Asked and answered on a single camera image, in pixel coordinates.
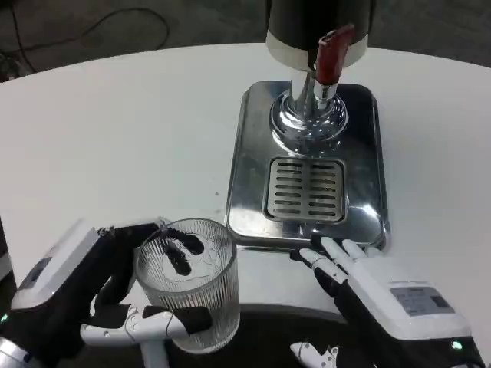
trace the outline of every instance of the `clear drinking glass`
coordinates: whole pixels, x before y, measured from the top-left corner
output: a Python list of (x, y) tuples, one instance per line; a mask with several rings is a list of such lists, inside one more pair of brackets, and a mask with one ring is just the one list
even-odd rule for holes
[(229, 231), (212, 220), (191, 218), (168, 224), (186, 234), (195, 235), (204, 245), (201, 255), (192, 255), (179, 241), (191, 266), (187, 276), (177, 274), (157, 239), (145, 242), (135, 261), (137, 280), (150, 303), (170, 310), (183, 307), (207, 307), (213, 325), (206, 331), (174, 339), (190, 353), (209, 353), (226, 345), (240, 322), (237, 248)]

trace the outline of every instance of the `drip tray grate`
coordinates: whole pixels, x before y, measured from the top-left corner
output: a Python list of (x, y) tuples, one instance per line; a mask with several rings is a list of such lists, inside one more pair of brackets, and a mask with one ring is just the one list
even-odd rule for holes
[(344, 217), (343, 170), (330, 159), (271, 162), (267, 212), (275, 219), (337, 222)]

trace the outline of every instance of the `black cable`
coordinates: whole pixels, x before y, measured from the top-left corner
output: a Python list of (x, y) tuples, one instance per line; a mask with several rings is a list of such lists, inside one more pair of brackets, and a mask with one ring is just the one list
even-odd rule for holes
[(18, 46), (21, 49), (22, 57), (24, 58), (25, 62), (28, 63), (28, 65), (31, 68), (31, 70), (34, 73), (36, 73), (37, 72), (36, 69), (32, 66), (32, 64), (29, 61), (27, 55), (25, 54), (24, 47), (22, 46), (21, 35), (20, 35), (19, 31), (18, 31), (17, 17), (15, 16), (15, 10), (14, 10), (14, 4), (13, 3), (10, 4), (10, 11), (12, 12), (12, 19), (14, 19), (15, 37), (17, 37), (17, 43), (18, 43)]
[(19, 49), (12, 50), (12, 51), (7, 51), (6, 54), (15, 54), (17, 52), (21, 52), (22, 57), (25, 59), (25, 61), (27, 62), (27, 64), (29, 65), (29, 67), (33, 71), (35, 71), (35, 69), (33, 68), (31, 62), (28, 60), (28, 58), (27, 58), (27, 56), (25, 54), (26, 51), (34, 51), (34, 50), (39, 50), (41, 48), (50, 48), (50, 47), (57, 46), (57, 45), (60, 45), (60, 44), (66, 44), (68, 42), (77, 41), (80, 38), (83, 38), (84, 36), (86, 36), (89, 33), (91, 33), (94, 29), (96, 29), (99, 25), (101, 25), (101, 23), (103, 23), (107, 19), (112, 18), (115, 15), (118, 15), (118, 14), (123, 13), (123, 12), (131, 12), (131, 11), (132, 12), (135, 12), (136, 11), (136, 12), (147, 13), (147, 14), (153, 15), (154, 17), (156, 17), (157, 19), (159, 19), (160, 22), (163, 23), (166, 26), (166, 34), (165, 34), (165, 37), (154, 48), (155, 50), (161, 49), (165, 45), (165, 43), (167, 42), (167, 39), (169, 38), (169, 35), (170, 35), (170, 27), (169, 27), (169, 24), (167, 23), (166, 19), (162, 15), (160, 15), (156, 11), (154, 11), (152, 9), (149, 9), (149, 8), (139, 8), (139, 7), (136, 7), (136, 8), (125, 8), (125, 9), (119, 9), (119, 10), (113, 11), (113, 12), (105, 15), (102, 19), (100, 19), (99, 21), (97, 21), (96, 23), (94, 23), (92, 26), (90, 26), (89, 28), (87, 28), (85, 31), (83, 31), (78, 36), (67, 37), (67, 38), (63, 38), (63, 39), (58, 40), (58, 41), (45, 42), (45, 43), (40, 43), (40, 44), (33, 44), (31, 46), (24, 47), (22, 45), (21, 37), (20, 37), (20, 32), (18, 30), (18, 23), (17, 23), (17, 17), (15, 16), (15, 12), (14, 12), (14, 6), (13, 5), (10, 5), (10, 9), (11, 9), (11, 12), (12, 12), (12, 18), (14, 19), (15, 34), (17, 36), (17, 42), (18, 42)]

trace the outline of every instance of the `gray floor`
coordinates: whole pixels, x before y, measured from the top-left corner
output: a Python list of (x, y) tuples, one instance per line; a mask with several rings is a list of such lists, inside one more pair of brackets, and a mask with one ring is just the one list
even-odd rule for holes
[[(167, 48), (197, 44), (260, 42), (265, 36), (264, 0), (17, 0), (26, 46), (77, 35), (119, 8), (141, 6), (168, 21)], [(166, 29), (155, 18), (126, 13), (79, 41), (32, 51), (39, 70), (152, 49)], [(491, 67), (490, 0), (378, 0), (370, 43)], [(17, 48), (12, 17), (0, 11), (0, 49)]]

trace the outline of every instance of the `red tap handle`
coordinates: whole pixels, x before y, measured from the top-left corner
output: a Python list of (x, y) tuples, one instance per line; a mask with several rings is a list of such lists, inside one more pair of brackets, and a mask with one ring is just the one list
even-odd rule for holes
[(315, 62), (315, 79), (320, 84), (331, 86), (339, 81), (343, 70), (344, 57), (353, 38), (354, 26), (344, 25), (330, 31), (319, 40), (317, 60)]

